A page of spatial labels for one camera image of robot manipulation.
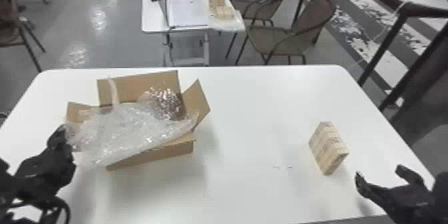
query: white table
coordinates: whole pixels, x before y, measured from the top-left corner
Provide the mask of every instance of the white table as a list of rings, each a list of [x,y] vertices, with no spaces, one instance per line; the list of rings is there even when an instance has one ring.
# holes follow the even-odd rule
[[[232,6],[230,0],[226,0],[226,4]],[[244,30],[244,22],[240,22],[242,30]],[[159,33],[163,34],[165,43],[163,47],[163,56],[166,63],[170,65],[191,65],[191,64],[204,64],[209,65],[209,36],[208,31],[212,28],[210,26],[198,26],[198,27],[177,27],[171,29],[168,27],[167,22],[163,16],[162,10],[158,2],[152,2],[151,0],[141,0],[141,30],[144,33]],[[170,34],[173,33],[192,33],[199,32],[203,34],[203,58],[193,59],[180,59],[174,61],[171,56],[172,43],[170,40]]]
[[[96,79],[165,70],[41,73],[0,128],[0,157],[13,173],[40,153],[68,101],[98,104]],[[394,174],[399,163],[432,187],[428,170],[341,67],[178,70],[182,88],[200,80],[211,108],[195,131],[194,152],[114,172],[78,168],[59,192],[72,223],[289,224],[382,215],[356,192],[355,172],[393,187],[405,183]],[[328,177],[307,145],[320,121],[332,121],[351,151]]]

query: chair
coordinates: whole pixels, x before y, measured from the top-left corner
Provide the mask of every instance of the chair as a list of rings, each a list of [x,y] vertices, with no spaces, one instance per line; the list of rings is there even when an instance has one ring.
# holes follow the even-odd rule
[[[37,40],[28,24],[29,21],[26,18],[19,16],[15,0],[0,0],[0,47],[24,45],[34,66],[36,66],[38,72],[42,72],[42,68],[39,62],[37,62],[36,56],[28,43],[24,30],[30,34],[42,52],[45,52],[45,48]]]
[[[254,25],[255,18],[264,6],[270,5],[270,3],[281,3],[282,1],[271,0],[256,10],[252,23],[246,26],[247,36],[244,39],[235,65],[238,65],[238,61],[241,58],[248,39],[251,40],[255,50],[260,53],[265,65],[269,64],[269,61],[274,55],[287,56],[288,64],[291,64],[291,56],[299,55],[302,56],[303,64],[306,64],[306,58],[303,52],[309,46],[313,45],[314,38],[316,38],[323,26],[332,18],[336,6],[333,0],[310,0],[290,29]]]
[[[241,12],[243,19],[255,19],[261,21],[264,25],[266,25],[266,21],[268,21],[272,26],[274,26],[272,16],[274,16],[281,2],[270,3],[270,1],[272,0],[230,0],[234,8]],[[260,10],[256,17],[255,12],[266,3],[270,3],[270,5],[265,6],[262,10]],[[229,58],[230,50],[232,49],[236,38],[237,33],[234,33],[230,46],[225,55],[226,59]]]

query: plastic wrap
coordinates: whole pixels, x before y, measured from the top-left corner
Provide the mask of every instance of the plastic wrap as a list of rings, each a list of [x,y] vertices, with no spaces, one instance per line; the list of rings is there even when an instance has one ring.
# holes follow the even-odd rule
[[[84,167],[107,166],[158,147],[186,134],[196,124],[199,114],[184,116],[181,98],[170,89],[152,89],[136,103],[119,103],[111,79],[109,84],[113,105],[80,112],[86,120],[68,131],[69,143],[84,154]]]
[[[241,16],[241,13],[238,10],[233,10],[233,17],[230,19],[226,18],[218,18],[214,12],[210,12],[209,16],[209,25],[210,27],[214,28],[217,31],[230,31],[230,32],[237,32],[237,31],[244,31],[245,30],[245,24],[244,20]]]
[[[229,0],[208,0],[209,26],[218,31],[244,31],[244,20]]]

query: black device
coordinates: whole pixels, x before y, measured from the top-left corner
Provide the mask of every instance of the black device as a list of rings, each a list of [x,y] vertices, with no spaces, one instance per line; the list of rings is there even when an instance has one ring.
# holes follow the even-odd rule
[[[356,173],[356,188],[364,198],[380,206],[396,224],[448,224],[448,172],[436,176],[433,190],[409,168],[398,165],[395,173],[408,184],[393,188],[366,182]]]
[[[68,204],[56,196],[71,182],[76,170],[64,127],[50,136],[41,154],[24,160],[14,176],[7,172],[8,168],[9,165],[0,159],[0,224],[56,224],[62,210],[66,214],[65,223],[70,222]],[[13,219],[11,209],[24,206],[42,212],[39,222]]]

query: tiled floor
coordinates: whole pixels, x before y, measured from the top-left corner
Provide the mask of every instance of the tiled floor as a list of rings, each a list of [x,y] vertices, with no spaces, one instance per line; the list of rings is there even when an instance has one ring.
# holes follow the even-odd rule
[[[44,69],[55,68],[96,68],[96,67],[157,67],[162,65],[159,48],[162,38],[159,35],[146,35],[141,32],[141,0],[52,0],[50,5],[40,1],[22,0],[27,6],[23,13],[36,24],[35,33],[46,46],[47,52],[38,53],[39,62]],[[368,31],[378,31],[368,16],[354,11],[353,4],[342,7]],[[278,26],[288,26],[295,10],[294,3],[284,3],[279,8],[274,22]],[[430,37],[431,32],[421,24],[412,22],[412,26]],[[307,50],[309,65],[336,64],[347,68],[357,79],[362,68],[354,65],[360,58],[350,50],[345,38],[338,37],[331,27],[324,30],[318,43]],[[228,60],[224,54],[230,42],[231,34],[223,33],[210,36],[211,65],[232,65],[241,46],[243,35],[238,37]],[[174,56],[198,55],[197,41],[175,41]],[[293,60],[300,64],[299,58]],[[248,44],[240,61],[241,65],[262,64],[258,54]],[[286,58],[276,58],[273,65],[287,64]],[[0,49],[0,111],[12,109],[25,92],[37,72],[24,47]],[[369,79],[363,87],[375,104],[384,99],[384,88]],[[441,136],[446,129],[441,127],[414,147],[416,154],[428,166],[432,173],[446,169],[447,145]],[[387,218],[342,221],[344,223],[384,223]]]

